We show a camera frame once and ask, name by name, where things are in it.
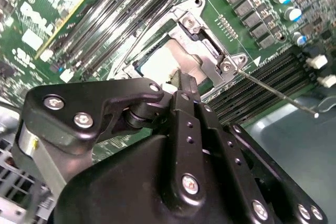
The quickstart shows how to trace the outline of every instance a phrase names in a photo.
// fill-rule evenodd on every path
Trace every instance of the screw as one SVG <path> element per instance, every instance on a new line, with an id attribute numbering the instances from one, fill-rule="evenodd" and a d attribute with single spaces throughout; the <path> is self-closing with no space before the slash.
<path id="1" fill-rule="evenodd" d="M 310 220 L 310 214 L 308 213 L 307 209 L 304 208 L 303 205 L 298 204 L 298 208 L 299 211 L 301 213 L 301 215 L 306 219 L 306 220 Z"/>
<path id="2" fill-rule="evenodd" d="M 78 127 L 87 129 L 93 125 L 92 117 L 87 113 L 77 113 L 73 119 Z"/>
<path id="3" fill-rule="evenodd" d="M 195 22 L 191 18 L 185 17 L 182 20 L 182 24 L 184 25 L 185 28 L 190 29 L 195 25 Z"/>
<path id="4" fill-rule="evenodd" d="M 211 112 L 212 111 L 209 105 L 204 105 L 204 108 L 205 108 L 205 110 L 207 112 Z"/>
<path id="5" fill-rule="evenodd" d="M 257 216 L 261 220 L 267 220 L 268 219 L 268 213 L 265 209 L 265 207 L 258 201 L 254 200 L 252 202 L 253 210 L 256 212 Z"/>
<path id="6" fill-rule="evenodd" d="M 233 125 L 233 129 L 238 132 L 241 133 L 242 131 L 240 130 L 240 128 L 237 125 Z"/>
<path id="7" fill-rule="evenodd" d="M 231 66 L 230 66 L 230 65 L 224 65 L 224 66 L 223 66 L 223 71 L 224 71 L 224 72 L 228 72 L 228 71 L 230 71 L 230 69 L 231 69 Z"/>
<path id="8" fill-rule="evenodd" d="M 183 188 L 187 191 L 187 193 L 197 194 L 198 183 L 193 177 L 189 175 L 184 175 L 182 177 L 182 185 L 183 185 Z"/>
<path id="9" fill-rule="evenodd" d="M 323 219 L 323 216 L 322 216 L 321 212 L 316 207 L 311 206 L 311 211 L 313 212 L 313 214 L 315 215 L 315 217 L 318 220 L 322 220 Z"/>
<path id="10" fill-rule="evenodd" d="M 64 107 L 64 102 L 58 97 L 48 97 L 43 101 L 43 104 L 51 110 L 60 110 Z"/>

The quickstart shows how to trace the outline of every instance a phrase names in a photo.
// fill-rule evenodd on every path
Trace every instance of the black mechanical arm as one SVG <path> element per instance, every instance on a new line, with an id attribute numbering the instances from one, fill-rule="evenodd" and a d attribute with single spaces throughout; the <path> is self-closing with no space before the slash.
<path id="1" fill-rule="evenodd" d="M 54 223 L 327 223 L 320 207 L 237 124 L 222 128 L 194 78 L 176 92 L 146 79 L 28 92 L 16 164 L 58 198 Z M 94 144 L 153 134 L 92 165 Z"/>

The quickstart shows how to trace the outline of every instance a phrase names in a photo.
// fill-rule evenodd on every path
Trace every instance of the motherboard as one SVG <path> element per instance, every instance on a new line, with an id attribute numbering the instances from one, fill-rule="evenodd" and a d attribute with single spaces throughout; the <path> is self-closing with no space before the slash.
<path id="1" fill-rule="evenodd" d="M 336 0 L 0 0 L 0 94 L 21 106 L 35 86 L 139 77 L 164 85 L 181 69 L 222 124 L 244 124 L 280 100 L 228 56 L 297 97 L 336 82 L 335 28 Z"/>

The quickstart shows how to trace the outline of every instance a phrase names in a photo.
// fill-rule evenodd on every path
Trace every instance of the mounting hole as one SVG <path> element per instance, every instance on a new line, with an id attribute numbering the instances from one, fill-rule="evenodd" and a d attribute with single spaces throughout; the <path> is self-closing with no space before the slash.
<path id="1" fill-rule="evenodd" d="M 195 4 L 197 6 L 201 6 L 202 5 L 202 0 L 195 0 Z"/>
<path id="2" fill-rule="evenodd" d="M 194 143 L 194 140 L 191 138 L 191 136 L 187 137 L 187 142 L 190 144 Z"/>
<path id="3" fill-rule="evenodd" d="M 183 97 L 184 100 L 189 101 L 189 97 L 186 94 L 182 93 L 181 96 Z"/>
<path id="4" fill-rule="evenodd" d="M 240 63 L 243 63 L 243 62 L 246 61 L 246 58 L 243 57 L 243 56 L 240 56 L 239 59 L 238 59 L 238 61 L 239 61 Z"/>
<path id="5" fill-rule="evenodd" d="M 211 111 L 212 111 L 212 109 L 210 108 L 209 105 L 204 105 L 204 108 L 205 108 L 205 110 L 206 110 L 207 112 L 211 112 Z"/>
<path id="6" fill-rule="evenodd" d="M 151 90 L 158 92 L 160 90 L 160 88 L 156 85 L 156 84 L 149 84 L 149 87 L 151 88 Z"/>
<path id="7" fill-rule="evenodd" d="M 279 41 L 284 42 L 287 38 L 285 37 L 285 35 L 281 35 L 281 37 L 279 37 Z"/>
<path id="8" fill-rule="evenodd" d="M 235 163 L 237 164 L 237 165 L 241 165 L 242 163 L 240 162 L 240 159 L 239 158 L 236 158 L 235 159 Z"/>

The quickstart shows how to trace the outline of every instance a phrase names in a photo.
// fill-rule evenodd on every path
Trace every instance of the metal lever arm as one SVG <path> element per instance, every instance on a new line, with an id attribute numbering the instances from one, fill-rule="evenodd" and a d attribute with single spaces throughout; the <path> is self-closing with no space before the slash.
<path id="1" fill-rule="evenodd" d="M 113 136 L 124 109 L 141 102 L 159 102 L 163 95 L 160 87 L 146 78 L 41 86 L 28 92 L 22 120 L 33 135 L 66 153 L 79 155 Z M 44 100 L 48 97 L 60 99 L 64 107 L 46 107 Z M 76 124 L 79 113 L 89 115 L 92 125 Z"/>

